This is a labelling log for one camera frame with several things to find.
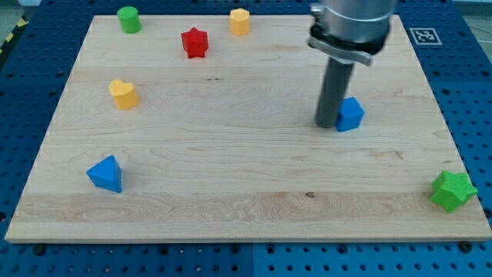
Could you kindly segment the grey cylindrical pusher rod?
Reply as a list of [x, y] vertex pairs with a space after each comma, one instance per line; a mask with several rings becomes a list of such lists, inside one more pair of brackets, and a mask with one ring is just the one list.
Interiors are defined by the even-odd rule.
[[329, 58], [315, 112], [314, 122], [321, 128], [332, 128], [344, 100], [353, 72], [353, 63]]

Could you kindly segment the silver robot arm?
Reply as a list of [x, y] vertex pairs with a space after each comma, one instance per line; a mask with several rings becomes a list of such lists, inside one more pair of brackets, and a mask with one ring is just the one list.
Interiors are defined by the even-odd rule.
[[333, 128], [356, 63], [369, 66], [391, 29], [396, 0], [322, 0], [311, 4], [307, 44], [328, 55], [314, 122]]

